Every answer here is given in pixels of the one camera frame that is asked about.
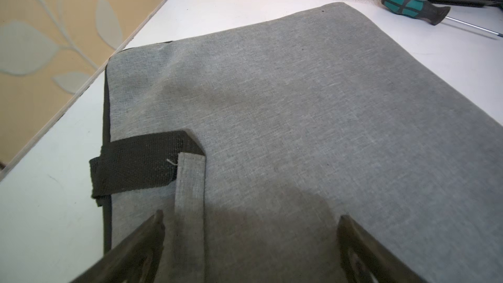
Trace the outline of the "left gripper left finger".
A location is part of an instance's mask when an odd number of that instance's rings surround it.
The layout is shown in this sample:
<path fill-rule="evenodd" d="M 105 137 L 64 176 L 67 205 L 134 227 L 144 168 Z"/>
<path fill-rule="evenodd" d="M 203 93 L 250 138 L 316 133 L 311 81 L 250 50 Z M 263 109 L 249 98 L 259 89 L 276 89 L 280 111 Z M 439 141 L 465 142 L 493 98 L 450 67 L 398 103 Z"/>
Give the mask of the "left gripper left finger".
<path fill-rule="evenodd" d="M 162 210 L 157 210 L 73 282 L 153 282 L 165 239 L 163 217 Z"/>

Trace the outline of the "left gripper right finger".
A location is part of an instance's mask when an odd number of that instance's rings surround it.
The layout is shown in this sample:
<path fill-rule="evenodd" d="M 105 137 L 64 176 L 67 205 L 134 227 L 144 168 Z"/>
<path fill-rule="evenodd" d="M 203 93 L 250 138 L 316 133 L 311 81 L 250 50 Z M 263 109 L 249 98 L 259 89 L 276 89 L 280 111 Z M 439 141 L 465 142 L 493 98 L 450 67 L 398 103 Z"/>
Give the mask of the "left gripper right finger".
<path fill-rule="evenodd" d="M 348 282 L 425 282 L 351 216 L 337 227 L 341 267 Z"/>

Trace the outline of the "grey laptop bag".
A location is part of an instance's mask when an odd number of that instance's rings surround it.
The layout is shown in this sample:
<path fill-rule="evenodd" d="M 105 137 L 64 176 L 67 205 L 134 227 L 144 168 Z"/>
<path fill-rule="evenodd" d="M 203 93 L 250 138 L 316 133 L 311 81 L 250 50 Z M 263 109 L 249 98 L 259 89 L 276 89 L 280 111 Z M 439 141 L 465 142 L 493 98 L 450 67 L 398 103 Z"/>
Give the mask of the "grey laptop bag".
<path fill-rule="evenodd" d="M 351 216 L 425 282 L 502 281 L 502 127 L 343 3 L 129 48 L 90 161 L 105 253 L 153 282 L 347 282 Z"/>

